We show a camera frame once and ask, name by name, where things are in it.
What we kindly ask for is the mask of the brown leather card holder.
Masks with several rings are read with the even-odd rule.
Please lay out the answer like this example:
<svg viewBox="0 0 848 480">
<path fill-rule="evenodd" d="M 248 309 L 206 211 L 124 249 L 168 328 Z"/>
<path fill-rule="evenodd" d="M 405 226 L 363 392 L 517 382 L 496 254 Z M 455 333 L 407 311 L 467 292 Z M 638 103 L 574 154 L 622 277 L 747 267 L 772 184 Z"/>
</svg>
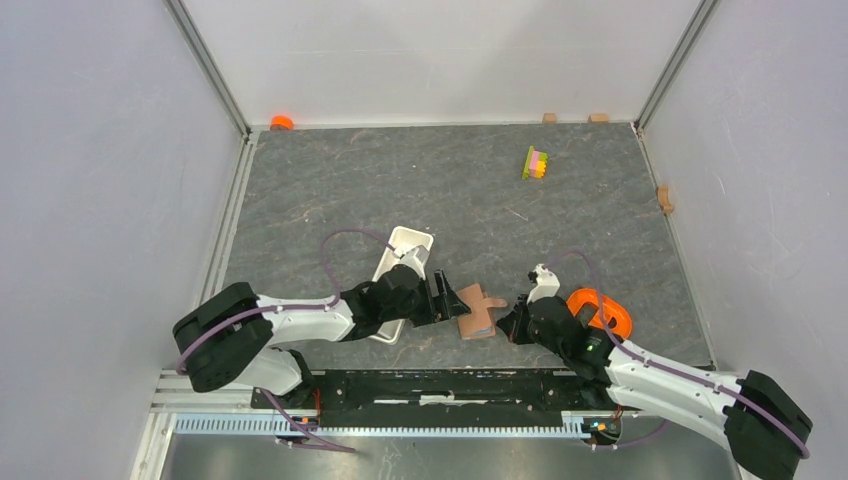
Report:
<svg viewBox="0 0 848 480">
<path fill-rule="evenodd" d="M 458 295 L 470 308 L 468 314 L 457 319 L 461 339 L 476 340 L 494 336 L 496 332 L 492 311 L 506 308 L 508 302 L 503 298 L 489 296 L 479 283 L 461 289 Z"/>
</svg>

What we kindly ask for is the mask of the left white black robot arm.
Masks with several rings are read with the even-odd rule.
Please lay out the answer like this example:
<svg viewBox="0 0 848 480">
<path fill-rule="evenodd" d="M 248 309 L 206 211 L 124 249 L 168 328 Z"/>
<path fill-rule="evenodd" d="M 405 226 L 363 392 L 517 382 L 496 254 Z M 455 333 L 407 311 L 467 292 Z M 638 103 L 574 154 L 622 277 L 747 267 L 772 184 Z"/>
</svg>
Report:
<svg viewBox="0 0 848 480">
<path fill-rule="evenodd" d="M 314 394 L 302 356 L 280 345 L 304 340 L 350 342 L 384 324 L 406 320 L 425 326 L 470 313 L 470 307 L 437 270 L 432 279 L 397 264 L 375 281 L 336 297 L 284 301 L 236 282 L 179 320 L 173 336 L 180 351 L 177 371 L 197 393 L 230 383 L 264 389 L 290 407 Z"/>
</svg>

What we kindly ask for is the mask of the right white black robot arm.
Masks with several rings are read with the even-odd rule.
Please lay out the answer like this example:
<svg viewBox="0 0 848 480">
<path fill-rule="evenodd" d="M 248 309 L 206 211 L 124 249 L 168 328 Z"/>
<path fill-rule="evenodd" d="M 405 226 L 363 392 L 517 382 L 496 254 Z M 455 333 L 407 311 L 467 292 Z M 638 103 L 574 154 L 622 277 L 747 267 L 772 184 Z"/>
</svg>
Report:
<svg viewBox="0 0 848 480">
<path fill-rule="evenodd" d="M 583 325 L 559 296 L 520 296 L 497 327 L 517 345 L 556 354 L 579 378 L 580 400 L 609 402 L 685 427 L 727 450 L 758 479 L 791 479 L 809 457 L 810 417 L 770 376 L 709 372 L 656 357 L 630 340 Z"/>
</svg>

